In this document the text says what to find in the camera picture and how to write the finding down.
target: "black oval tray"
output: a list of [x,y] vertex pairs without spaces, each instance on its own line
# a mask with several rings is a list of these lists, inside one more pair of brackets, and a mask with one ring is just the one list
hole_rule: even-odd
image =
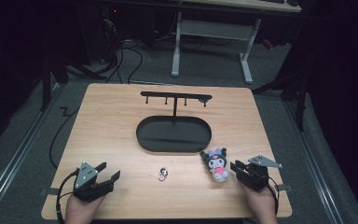
[[200,152],[211,141],[209,124],[195,117],[151,116],[136,128],[141,147],[152,152]]

